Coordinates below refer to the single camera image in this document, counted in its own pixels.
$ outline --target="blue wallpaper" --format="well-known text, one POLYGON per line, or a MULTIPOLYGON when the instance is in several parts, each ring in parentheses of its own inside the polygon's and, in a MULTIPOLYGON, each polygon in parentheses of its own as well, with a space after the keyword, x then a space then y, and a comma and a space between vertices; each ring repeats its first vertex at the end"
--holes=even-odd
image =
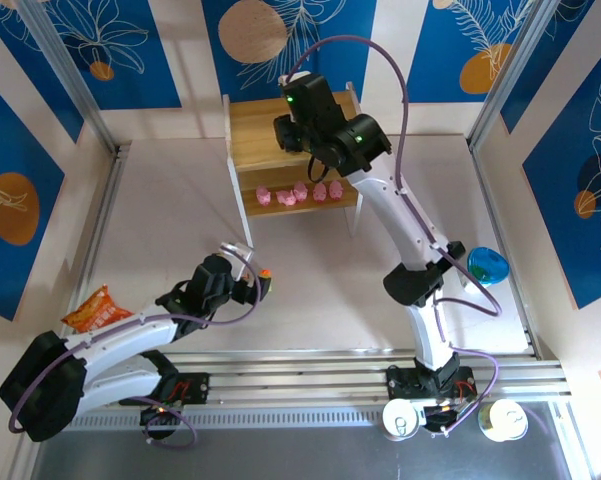
POLYGON ((0 3, 0 38, 75 142, 84 120, 64 90, 20 16, 0 3))
POLYGON ((601 59, 524 171, 582 308, 601 297, 601 59))
POLYGON ((509 132, 518 124, 593 2, 562 0, 558 5, 500 112, 509 132))
MULTIPOLYGON (((181 107, 148 0, 42 5, 102 110, 181 107)), ((75 140, 82 119, 17 12, 1 2, 0 38, 75 140)))
MULTIPOLYGON (((371 37, 376 0, 202 0, 220 91, 232 102, 280 96, 278 77, 317 40, 371 37)), ((334 91, 353 81, 360 96, 368 48, 326 45, 301 70, 323 74, 334 91)))
POLYGON ((407 81, 411 101, 483 101, 532 5, 532 0, 432 0, 407 81))
POLYGON ((0 316, 13 320, 64 174, 0 97, 0 316))

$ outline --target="snack bag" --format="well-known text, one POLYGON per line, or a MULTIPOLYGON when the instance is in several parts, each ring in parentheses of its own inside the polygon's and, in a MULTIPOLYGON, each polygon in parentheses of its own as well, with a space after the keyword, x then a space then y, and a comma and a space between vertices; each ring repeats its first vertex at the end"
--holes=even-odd
POLYGON ((133 313, 118 307, 109 295, 109 287, 103 285, 84 302, 78 310, 62 319, 64 323, 78 332, 95 330, 124 318, 133 313))

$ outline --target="pink toy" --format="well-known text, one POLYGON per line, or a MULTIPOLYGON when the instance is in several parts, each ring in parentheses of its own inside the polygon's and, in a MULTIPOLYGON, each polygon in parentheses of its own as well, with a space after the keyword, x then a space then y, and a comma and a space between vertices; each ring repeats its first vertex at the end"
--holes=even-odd
POLYGON ((315 187, 313 187, 313 199, 322 203, 327 198, 327 187, 324 186, 324 183, 319 183, 315 187))
POLYGON ((286 205, 287 207, 290 207, 290 206, 296 204, 296 197, 293 194, 293 192, 287 192, 286 190, 281 190, 279 192, 276 192, 276 196, 278 197, 278 202, 280 202, 283 205, 286 205))
POLYGON ((263 207, 271 203, 271 192, 262 185, 256 188, 256 197, 258 197, 258 203, 263 207))
POLYGON ((305 187, 304 183, 296 182, 293 186, 293 194, 296 196, 296 200, 298 203, 304 202, 307 199, 307 195, 309 194, 307 187, 305 187))
POLYGON ((340 200, 342 198, 343 192, 344 189, 342 188, 342 184, 339 181, 334 180, 333 182, 331 182, 331 185, 329 185, 329 196, 334 200, 340 200))

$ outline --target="white floor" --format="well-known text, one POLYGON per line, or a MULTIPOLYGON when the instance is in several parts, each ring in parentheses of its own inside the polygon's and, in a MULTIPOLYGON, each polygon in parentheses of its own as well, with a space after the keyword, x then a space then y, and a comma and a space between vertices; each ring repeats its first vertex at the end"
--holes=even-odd
MULTIPOLYGON (((467 249, 496 248, 461 136, 409 137, 403 171, 449 239, 462 240, 467 249)), ((243 323, 210 327, 166 350, 413 349, 405 313, 382 286, 398 263, 390 238, 368 205, 353 239, 344 215, 334 209, 252 220, 256 259, 273 272, 272 292, 243 323)), ((119 305, 139 310, 190 278, 220 242, 243 239, 222 139, 134 141, 92 288, 107 283, 119 305)), ((455 272, 445 282, 445 293, 467 295, 455 272)), ((460 347, 496 353, 525 350, 508 282, 493 292, 503 317, 447 307, 450 338, 460 347)), ((216 319, 244 308, 224 306, 216 319)))

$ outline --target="wooden shelf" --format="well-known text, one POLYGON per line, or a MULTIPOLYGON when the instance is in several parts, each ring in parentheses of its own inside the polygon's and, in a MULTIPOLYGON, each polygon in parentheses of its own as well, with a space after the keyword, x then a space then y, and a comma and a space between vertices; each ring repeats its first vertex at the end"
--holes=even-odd
MULTIPOLYGON (((345 118, 351 119, 360 113, 358 99, 353 84, 347 84, 347 90, 333 94, 342 107, 345 118)), ((228 95, 223 96, 224 126, 227 142, 227 165, 231 184, 236 196, 240 220, 244 228, 247 245, 253 247, 249 218, 267 215, 287 215, 321 210, 324 208, 356 207, 353 226, 347 220, 349 233, 353 235, 360 217, 362 197, 347 180, 340 180, 344 192, 340 200, 327 197, 324 202, 313 200, 312 185, 307 178, 307 165, 310 155, 307 153, 287 153, 281 150, 273 130, 273 120, 287 115, 289 106, 283 98, 256 100, 253 102, 231 103, 228 95), (302 181, 310 190, 308 198, 297 205, 287 207, 278 203, 276 192, 292 190, 297 181, 302 181), (271 203, 263 207, 258 203, 256 188, 265 186, 271 192, 271 203)), ((319 162, 313 176, 322 172, 319 162)), ((339 179, 336 170, 326 177, 326 182, 339 179)))
MULTIPOLYGON (((349 91, 334 93, 347 119, 356 116, 352 95, 355 93, 349 91)), ((308 153, 286 153, 276 141, 273 120, 288 113, 283 98, 229 104, 231 157, 237 172, 306 165, 308 153)))
POLYGON ((263 207, 258 203, 255 189, 242 191, 242 201, 244 202, 244 208, 247 212, 247 216, 249 217, 286 215, 289 213, 312 212, 324 208, 342 208, 355 206, 358 202, 357 190, 345 181, 342 181, 341 183, 342 187, 344 188, 344 192, 340 200, 332 200, 327 194, 327 198, 325 199, 325 201, 322 203, 318 203, 313 199, 313 196, 311 195, 313 187, 307 185, 307 188, 309 188, 309 196, 307 197, 307 199, 302 203, 297 203, 291 207, 287 207, 286 205, 278 203, 278 199, 276 198, 276 191, 293 189, 293 185, 285 185, 277 187, 275 188, 275 190, 271 189, 271 203, 266 207, 263 207))
MULTIPOLYGON (((308 161, 300 165, 291 167, 276 167, 269 168, 266 170, 247 170, 246 172, 239 172, 238 179, 240 180, 240 190, 255 190, 260 185, 264 185, 269 190, 282 190, 282 187, 287 185, 293 185, 297 181, 303 182, 307 187, 311 184, 311 181, 307 177, 307 164, 308 161)), ((313 177, 317 178, 322 173, 322 165, 315 165, 313 167, 313 177)), ((326 181, 339 180, 340 174, 337 170, 330 170, 325 177, 326 181)))

